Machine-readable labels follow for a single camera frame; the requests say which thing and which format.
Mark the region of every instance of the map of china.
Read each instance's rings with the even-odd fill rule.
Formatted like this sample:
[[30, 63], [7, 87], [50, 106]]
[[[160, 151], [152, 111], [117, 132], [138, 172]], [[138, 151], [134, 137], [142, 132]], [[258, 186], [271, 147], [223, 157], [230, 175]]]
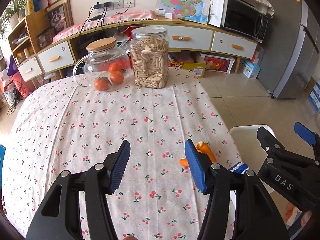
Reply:
[[175, 14], [180, 14], [183, 17], [191, 17], [196, 13], [195, 5], [201, 3], [203, 0], [187, 0], [181, 2], [181, 0], [162, 0], [164, 6], [175, 9]]

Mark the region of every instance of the white drawer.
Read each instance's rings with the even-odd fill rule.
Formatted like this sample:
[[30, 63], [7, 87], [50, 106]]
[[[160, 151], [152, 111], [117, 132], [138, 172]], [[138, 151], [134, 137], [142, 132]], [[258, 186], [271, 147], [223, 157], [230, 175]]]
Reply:
[[75, 63], [67, 41], [41, 52], [38, 57], [46, 73]]
[[252, 58], [257, 44], [245, 38], [215, 32], [211, 50], [240, 57]]
[[29, 59], [18, 68], [24, 81], [28, 81], [42, 74], [42, 70], [36, 60], [36, 57]]
[[161, 25], [161, 27], [168, 31], [170, 48], [210, 50], [212, 38], [210, 30], [171, 25]]

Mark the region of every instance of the refrigerator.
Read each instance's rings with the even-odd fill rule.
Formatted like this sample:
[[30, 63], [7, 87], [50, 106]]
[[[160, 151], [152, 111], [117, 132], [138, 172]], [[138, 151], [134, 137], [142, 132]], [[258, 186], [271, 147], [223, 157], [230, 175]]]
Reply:
[[320, 27], [304, 0], [268, 0], [269, 16], [258, 79], [272, 98], [297, 98], [313, 75], [320, 48]]

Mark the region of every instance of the purple object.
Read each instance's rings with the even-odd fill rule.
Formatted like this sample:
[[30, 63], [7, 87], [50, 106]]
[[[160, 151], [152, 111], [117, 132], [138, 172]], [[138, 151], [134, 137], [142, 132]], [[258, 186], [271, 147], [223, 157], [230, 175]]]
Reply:
[[14, 62], [13, 56], [10, 56], [10, 61], [9, 61], [9, 69], [8, 69], [8, 76], [13, 76], [15, 73], [18, 72], [18, 67], [17, 64]]

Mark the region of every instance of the tablecloth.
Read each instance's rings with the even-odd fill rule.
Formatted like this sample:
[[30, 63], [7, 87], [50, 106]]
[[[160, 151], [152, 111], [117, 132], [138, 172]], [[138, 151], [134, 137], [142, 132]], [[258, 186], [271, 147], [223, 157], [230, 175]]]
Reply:
[[[208, 195], [179, 164], [185, 140], [208, 143], [226, 168], [241, 158], [201, 80], [178, 68], [169, 75], [163, 89], [137, 87], [131, 78], [120, 90], [99, 93], [66, 78], [27, 97], [10, 133], [2, 180], [8, 219], [23, 236], [61, 171], [86, 171], [126, 139], [131, 156], [119, 189], [107, 196], [119, 239], [197, 238]], [[89, 239], [83, 192], [80, 212]], [[230, 203], [227, 238], [234, 212]]]

